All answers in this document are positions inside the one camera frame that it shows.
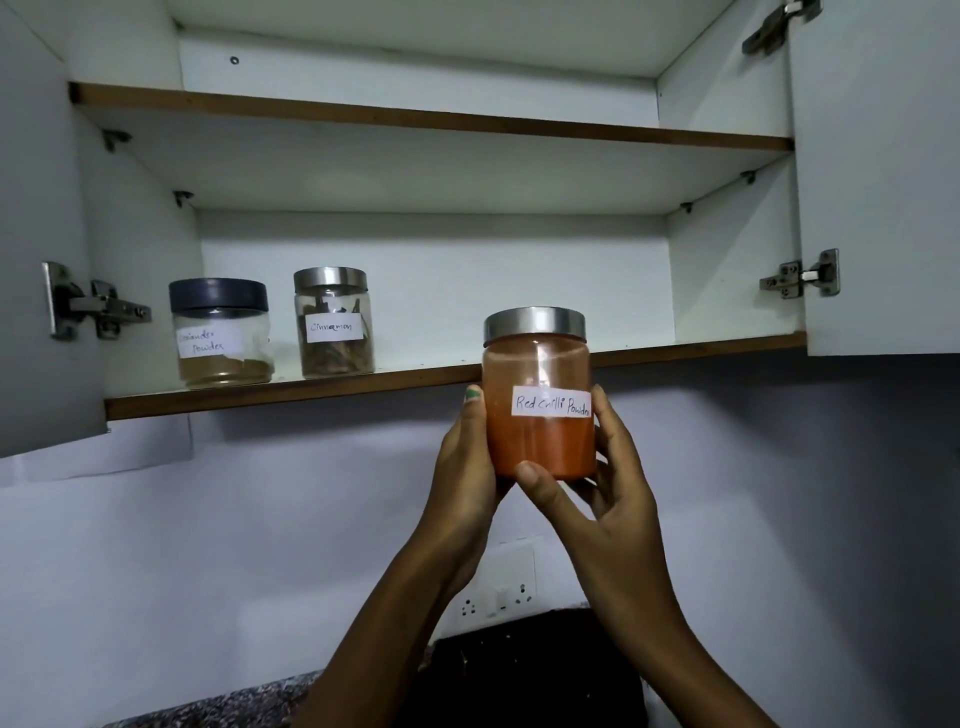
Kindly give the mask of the white wall cabinet body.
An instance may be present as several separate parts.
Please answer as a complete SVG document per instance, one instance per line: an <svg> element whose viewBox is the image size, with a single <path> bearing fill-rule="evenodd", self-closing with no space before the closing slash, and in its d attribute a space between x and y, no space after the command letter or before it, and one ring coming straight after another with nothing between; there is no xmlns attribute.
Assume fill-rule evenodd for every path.
<svg viewBox="0 0 960 728"><path fill-rule="evenodd" d="M784 137L782 54L741 43L778 0L66 0L69 83ZM152 308L102 342L108 420L479 379L498 310L581 311L593 366L805 353L794 151L664 215L253 212L176 206L75 107L93 276ZM374 371L306 379L294 274L366 273ZM169 284L267 288L268 383L189 390Z"/></svg>

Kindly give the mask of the person's right forearm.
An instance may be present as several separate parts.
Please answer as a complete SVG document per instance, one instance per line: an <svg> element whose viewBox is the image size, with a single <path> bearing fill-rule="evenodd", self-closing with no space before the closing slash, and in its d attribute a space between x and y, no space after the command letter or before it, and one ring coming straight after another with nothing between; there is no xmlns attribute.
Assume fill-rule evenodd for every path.
<svg viewBox="0 0 960 728"><path fill-rule="evenodd" d="M590 604L681 728L780 728L703 647L675 600Z"/></svg>

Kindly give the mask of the black lid jar brown powder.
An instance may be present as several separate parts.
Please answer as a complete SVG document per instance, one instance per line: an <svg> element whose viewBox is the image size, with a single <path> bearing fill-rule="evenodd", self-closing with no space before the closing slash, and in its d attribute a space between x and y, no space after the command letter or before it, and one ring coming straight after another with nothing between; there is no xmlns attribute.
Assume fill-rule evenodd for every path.
<svg viewBox="0 0 960 728"><path fill-rule="evenodd" d="M189 390L270 383L275 372L264 283L192 277L169 283L179 378Z"/></svg>

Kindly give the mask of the person's right hand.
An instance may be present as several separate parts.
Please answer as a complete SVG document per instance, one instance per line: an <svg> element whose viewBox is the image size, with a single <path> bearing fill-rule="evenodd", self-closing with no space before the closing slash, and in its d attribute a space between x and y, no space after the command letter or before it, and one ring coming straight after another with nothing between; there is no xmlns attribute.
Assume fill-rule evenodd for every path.
<svg viewBox="0 0 960 728"><path fill-rule="evenodd" d="M592 389L595 443L602 457L594 478L568 481L590 508L596 536L587 559L571 559L591 601L677 601L666 564L654 493L636 444L599 386Z"/></svg>

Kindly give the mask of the person's left forearm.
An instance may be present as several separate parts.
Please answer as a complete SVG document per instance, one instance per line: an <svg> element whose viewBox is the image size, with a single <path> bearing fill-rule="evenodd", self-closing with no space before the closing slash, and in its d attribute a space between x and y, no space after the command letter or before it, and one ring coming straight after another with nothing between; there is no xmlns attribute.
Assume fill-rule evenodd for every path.
<svg viewBox="0 0 960 728"><path fill-rule="evenodd" d="M392 728L450 601L484 547L454 554L405 545L377 582L291 728Z"/></svg>

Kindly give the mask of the white cabinet shelf board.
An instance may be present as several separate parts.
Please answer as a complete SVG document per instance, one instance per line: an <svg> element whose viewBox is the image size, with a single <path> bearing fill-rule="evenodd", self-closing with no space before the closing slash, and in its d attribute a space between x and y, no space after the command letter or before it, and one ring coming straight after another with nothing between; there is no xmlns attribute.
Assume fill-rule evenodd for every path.
<svg viewBox="0 0 960 728"><path fill-rule="evenodd" d="M790 137L69 83L198 210L665 215L793 153Z"/></svg>

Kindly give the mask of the white wall socket plate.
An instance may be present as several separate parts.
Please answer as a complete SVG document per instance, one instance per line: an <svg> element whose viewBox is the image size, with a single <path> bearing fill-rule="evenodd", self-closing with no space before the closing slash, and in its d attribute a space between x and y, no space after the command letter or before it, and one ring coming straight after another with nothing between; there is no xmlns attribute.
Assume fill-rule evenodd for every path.
<svg viewBox="0 0 960 728"><path fill-rule="evenodd" d="M484 554L474 577L444 610L441 635L466 633L533 614L537 607L532 540L503 543Z"/></svg>

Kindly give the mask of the steel lid jar brown sticks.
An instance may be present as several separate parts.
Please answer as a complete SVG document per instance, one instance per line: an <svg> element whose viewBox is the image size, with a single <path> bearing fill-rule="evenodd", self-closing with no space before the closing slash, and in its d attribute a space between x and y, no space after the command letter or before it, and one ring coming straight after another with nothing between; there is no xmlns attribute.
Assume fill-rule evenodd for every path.
<svg viewBox="0 0 960 728"><path fill-rule="evenodd" d="M320 266L295 272L294 307L306 380L375 370L373 314L364 271Z"/></svg>

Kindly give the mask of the large steel door hinge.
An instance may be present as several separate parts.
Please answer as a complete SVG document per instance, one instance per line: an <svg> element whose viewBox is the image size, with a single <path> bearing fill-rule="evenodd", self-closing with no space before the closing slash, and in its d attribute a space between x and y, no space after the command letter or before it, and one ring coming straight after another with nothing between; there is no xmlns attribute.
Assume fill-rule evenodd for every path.
<svg viewBox="0 0 960 728"><path fill-rule="evenodd" d="M55 261L43 261L41 265L49 335L54 341L75 341L87 319L93 322L97 338L103 341L116 341L124 328L153 321L149 306L119 297L113 284L92 279L87 291L65 265Z"/></svg>

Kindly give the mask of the person's left hand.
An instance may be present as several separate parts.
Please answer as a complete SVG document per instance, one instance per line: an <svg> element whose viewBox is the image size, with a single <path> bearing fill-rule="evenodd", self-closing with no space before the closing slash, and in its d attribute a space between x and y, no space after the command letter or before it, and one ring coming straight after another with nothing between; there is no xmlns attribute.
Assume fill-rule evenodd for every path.
<svg viewBox="0 0 960 728"><path fill-rule="evenodd" d="M471 480L455 472L451 455L458 418L442 439L426 505L410 539L439 578L444 603L474 577L498 506L513 485L497 477L494 464L492 480Z"/></svg>

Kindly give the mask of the grey cabinet door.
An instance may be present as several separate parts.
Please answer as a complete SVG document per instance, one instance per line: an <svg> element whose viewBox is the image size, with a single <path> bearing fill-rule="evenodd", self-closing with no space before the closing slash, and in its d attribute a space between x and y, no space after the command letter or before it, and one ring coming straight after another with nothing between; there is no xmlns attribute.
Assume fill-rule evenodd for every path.
<svg viewBox="0 0 960 728"><path fill-rule="evenodd" d="M0 459L106 432L100 342L51 335L43 263L90 283L66 67L0 0Z"/></svg>

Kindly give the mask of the black appliance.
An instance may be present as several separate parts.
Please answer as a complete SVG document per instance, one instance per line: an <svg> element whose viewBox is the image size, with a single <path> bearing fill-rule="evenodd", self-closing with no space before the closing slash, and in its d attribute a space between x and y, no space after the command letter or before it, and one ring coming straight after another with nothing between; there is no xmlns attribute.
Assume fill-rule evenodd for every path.
<svg viewBox="0 0 960 728"><path fill-rule="evenodd" d="M404 728L648 728L640 674L589 608L436 642Z"/></svg>

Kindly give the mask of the jar of red powder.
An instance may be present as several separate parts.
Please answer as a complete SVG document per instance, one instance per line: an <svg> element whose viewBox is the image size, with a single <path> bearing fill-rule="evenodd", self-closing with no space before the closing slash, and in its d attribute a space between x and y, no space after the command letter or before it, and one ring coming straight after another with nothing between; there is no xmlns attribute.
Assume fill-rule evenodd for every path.
<svg viewBox="0 0 960 728"><path fill-rule="evenodd" d="M483 334L487 443L498 477L529 461L559 481L591 478L596 446L585 316L555 306L512 308L489 315Z"/></svg>

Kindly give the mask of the white cabinet door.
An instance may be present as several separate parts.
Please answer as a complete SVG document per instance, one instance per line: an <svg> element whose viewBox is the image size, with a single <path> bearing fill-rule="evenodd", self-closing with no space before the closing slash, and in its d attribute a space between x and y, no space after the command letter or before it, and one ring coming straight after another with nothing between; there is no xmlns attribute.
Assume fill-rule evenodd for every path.
<svg viewBox="0 0 960 728"><path fill-rule="evenodd" d="M822 0L790 25L808 352L960 354L960 0Z"/></svg>

